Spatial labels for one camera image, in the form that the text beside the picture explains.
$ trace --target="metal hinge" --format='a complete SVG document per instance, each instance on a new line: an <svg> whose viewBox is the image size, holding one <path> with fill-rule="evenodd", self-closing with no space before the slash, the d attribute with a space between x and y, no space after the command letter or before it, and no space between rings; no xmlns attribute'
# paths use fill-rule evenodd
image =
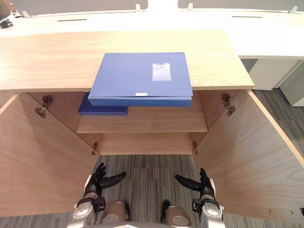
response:
<svg viewBox="0 0 304 228"><path fill-rule="evenodd" d="M196 141L193 141L192 145L193 145L193 150L194 150L195 154L197 155L198 154L198 149L197 149Z"/></svg>
<svg viewBox="0 0 304 228"><path fill-rule="evenodd" d="M92 155L95 155L95 153L97 152L97 147L98 147L98 142L94 143L94 148L92 150Z"/></svg>
<svg viewBox="0 0 304 228"><path fill-rule="evenodd" d="M236 108L235 108L235 106L231 106L230 105L230 95L229 94L223 94L222 95L222 102L223 102L223 105L227 108L227 110L228 110L228 112L227 112L227 115L228 116L231 116L234 112L235 112L235 110L236 110Z"/></svg>
<svg viewBox="0 0 304 228"><path fill-rule="evenodd" d="M46 115L46 110L51 106L54 98L51 95L44 96L42 98L43 105L42 108L35 108L35 113L40 115L42 118L45 118Z"/></svg>

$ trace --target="wooden desk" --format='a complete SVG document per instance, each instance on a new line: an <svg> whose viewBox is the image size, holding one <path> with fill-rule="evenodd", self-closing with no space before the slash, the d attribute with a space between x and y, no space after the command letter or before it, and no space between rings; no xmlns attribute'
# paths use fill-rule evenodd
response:
<svg viewBox="0 0 304 228"><path fill-rule="evenodd" d="M66 33L1 41L0 89L23 93L0 109L0 216L72 211L98 152L193 153L198 168L215 180L226 213L303 221L304 159L255 95L243 90L252 81L221 31ZM152 114L149 107L137 107L117 118L79 116L83 91L90 90L104 53L173 51L186 53L192 88L199 90L192 107L155 108ZM230 117L223 93L236 107ZM48 94L54 101L43 119L34 110Z"/></svg>
<svg viewBox="0 0 304 228"><path fill-rule="evenodd" d="M0 50L0 90L89 91L111 52L185 52L193 90L254 86L221 30L33 35L1 38Z"/></svg>

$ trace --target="blue binder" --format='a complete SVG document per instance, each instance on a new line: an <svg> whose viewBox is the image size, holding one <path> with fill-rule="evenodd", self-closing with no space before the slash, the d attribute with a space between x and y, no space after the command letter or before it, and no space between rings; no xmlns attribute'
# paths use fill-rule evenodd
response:
<svg viewBox="0 0 304 228"><path fill-rule="evenodd" d="M88 100L89 92L78 109L80 115L127 115L128 107L123 106L92 106Z"/></svg>
<svg viewBox="0 0 304 228"><path fill-rule="evenodd" d="M106 53L89 94L92 105L188 107L185 54Z"/></svg>

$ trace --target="open cabinet door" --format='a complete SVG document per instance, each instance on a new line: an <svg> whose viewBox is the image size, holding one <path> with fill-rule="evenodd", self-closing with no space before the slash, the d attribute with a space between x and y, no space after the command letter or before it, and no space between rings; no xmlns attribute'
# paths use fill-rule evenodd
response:
<svg viewBox="0 0 304 228"><path fill-rule="evenodd" d="M26 93L0 109L0 217L72 211L97 155Z"/></svg>
<svg viewBox="0 0 304 228"><path fill-rule="evenodd" d="M252 91L241 90L197 146L226 213L304 222L304 159Z"/></svg>

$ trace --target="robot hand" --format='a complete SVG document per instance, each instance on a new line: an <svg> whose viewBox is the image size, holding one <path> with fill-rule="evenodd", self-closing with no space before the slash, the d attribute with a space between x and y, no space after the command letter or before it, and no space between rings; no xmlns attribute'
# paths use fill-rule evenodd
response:
<svg viewBox="0 0 304 228"><path fill-rule="evenodd" d="M127 175L126 172L122 172L112 177L105 177L105 174L105 166L101 163L87 181L84 197L77 203L68 228L81 228L94 224L98 212L105 209L102 190L118 184Z"/></svg>
<svg viewBox="0 0 304 228"><path fill-rule="evenodd" d="M200 222L205 228L225 228L223 222L224 207L215 199L215 186L203 168L200 169L200 183L175 175L175 179L184 187L199 191L199 199L193 199L192 210L199 213Z"/></svg>

